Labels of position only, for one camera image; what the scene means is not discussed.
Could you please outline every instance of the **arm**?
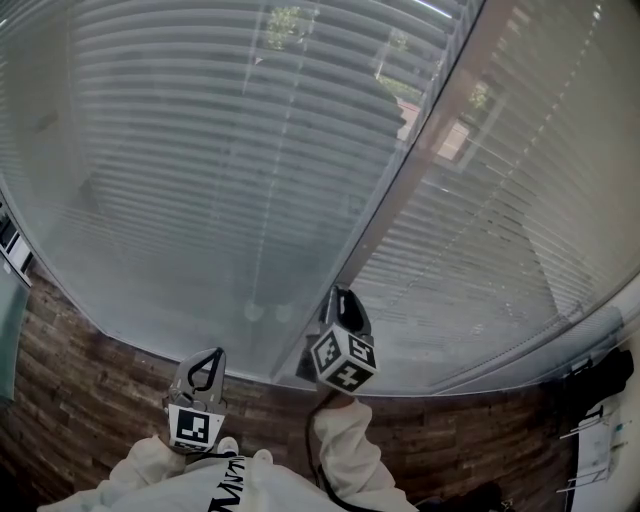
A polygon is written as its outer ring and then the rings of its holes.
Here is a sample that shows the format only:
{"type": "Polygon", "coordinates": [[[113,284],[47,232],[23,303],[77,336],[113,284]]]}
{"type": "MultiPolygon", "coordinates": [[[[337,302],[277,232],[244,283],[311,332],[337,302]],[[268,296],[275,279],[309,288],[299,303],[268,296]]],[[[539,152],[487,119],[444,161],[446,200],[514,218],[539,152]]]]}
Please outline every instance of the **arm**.
{"type": "Polygon", "coordinates": [[[364,508],[415,511],[380,461],[380,448],[365,436],[371,408],[345,396],[333,407],[318,413],[315,432],[322,443],[320,461],[334,492],[364,508]]]}
{"type": "Polygon", "coordinates": [[[73,496],[40,507],[39,512],[89,512],[108,510],[130,491],[156,484],[184,470],[184,456],[171,451],[157,436],[133,445],[127,458],[118,462],[109,480],[96,489],[80,491],[73,496]]]}

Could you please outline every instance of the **white shirt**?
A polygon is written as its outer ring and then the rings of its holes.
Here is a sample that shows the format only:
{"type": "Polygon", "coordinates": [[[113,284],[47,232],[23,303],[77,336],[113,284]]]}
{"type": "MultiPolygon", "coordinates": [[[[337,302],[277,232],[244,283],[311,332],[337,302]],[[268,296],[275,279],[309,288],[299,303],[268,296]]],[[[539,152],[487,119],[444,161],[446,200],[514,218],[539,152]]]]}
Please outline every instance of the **white shirt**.
{"type": "MultiPolygon", "coordinates": [[[[320,461],[345,502],[386,512],[415,512],[380,462],[365,431],[371,409],[355,401],[315,419],[320,461]]],[[[40,512],[340,512],[320,489],[289,469],[250,457],[185,460],[157,437],[138,441],[96,489],[40,512]]]]}

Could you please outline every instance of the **black object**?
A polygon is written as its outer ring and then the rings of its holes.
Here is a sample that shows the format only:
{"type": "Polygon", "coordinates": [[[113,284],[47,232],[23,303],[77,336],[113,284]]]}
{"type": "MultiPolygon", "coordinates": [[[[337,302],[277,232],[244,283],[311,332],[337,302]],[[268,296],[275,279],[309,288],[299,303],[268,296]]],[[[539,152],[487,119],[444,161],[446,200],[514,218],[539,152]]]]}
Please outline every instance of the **black object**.
{"type": "Polygon", "coordinates": [[[624,390],[633,370],[631,352],[615,348],[596,366],[588,362],[572,372],[565,379],[564,390],[565,409],[571,422],[578,424],[598,402],[624,390]]]}
{"type": "Polygon", "coordinates": [[[307,336],[307,346],[304,348],[300,356],[300,361],[298,362],[298,367],[296,368],[297,377],[313,383],[317,381],[317,375],[311,356],[311,347],[320,339],[320,336],[324,334],[326,327],[334,323],[338,324],[351,334],[364,339],[369,345],[373,346],[369,317],[360,299],[358,299],[358,296],[351,290],[333,285],[320,308],[318,323],[321,325],[322,332],[320,334],[310,334],[307,336]]]}

